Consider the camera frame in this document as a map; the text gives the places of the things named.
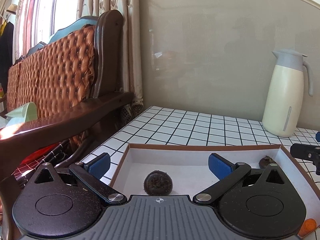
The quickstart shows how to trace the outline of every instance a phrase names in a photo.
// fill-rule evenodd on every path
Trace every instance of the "blue gripper pad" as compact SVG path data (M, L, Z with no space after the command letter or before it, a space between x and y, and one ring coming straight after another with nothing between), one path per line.
M233 163L216 153L211 153L209 156L208 166L210 171L220 180L236 169L236 166Z
M89 161L84 165L84 169L89 172L96 179L101 179L104 174L110 169L110 155L103 153L98 157L95 157L92 161Z

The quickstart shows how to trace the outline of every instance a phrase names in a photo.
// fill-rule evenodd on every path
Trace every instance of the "sofa backrest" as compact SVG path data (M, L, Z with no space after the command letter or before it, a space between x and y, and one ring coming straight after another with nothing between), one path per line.
M43 118L88 98L94 81L95 28L84 26L12 66L8 111L32 101Z

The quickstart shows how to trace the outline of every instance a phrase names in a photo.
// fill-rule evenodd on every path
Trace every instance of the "gray ribbed plate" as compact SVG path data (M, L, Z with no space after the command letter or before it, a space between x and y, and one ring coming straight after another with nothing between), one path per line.
M132 196L107 208L91 228L69 240L233 240L247 239L226 228L210 207L188 196ZM288 239L298 240L291 236Z

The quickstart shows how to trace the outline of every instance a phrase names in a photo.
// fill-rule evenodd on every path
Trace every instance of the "triangular cutout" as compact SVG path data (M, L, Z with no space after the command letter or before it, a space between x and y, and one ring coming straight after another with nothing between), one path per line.
M284 184L283 180L280 177L280 174L277 170L272 170L266 179L266 182L276 183L276 184Z
M53 181L53 177L48 169L42 169L35 180L36 184Z

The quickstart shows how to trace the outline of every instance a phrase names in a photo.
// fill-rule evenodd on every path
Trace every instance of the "thermos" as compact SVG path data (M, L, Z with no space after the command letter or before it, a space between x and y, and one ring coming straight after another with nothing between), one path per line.
M309 96L313 96L312 72L304 54L290 49L272 52L276 66L272 74L266 107L263 114L263 127L281 137L293 135L299 119L303 99L303 66L308 73Z

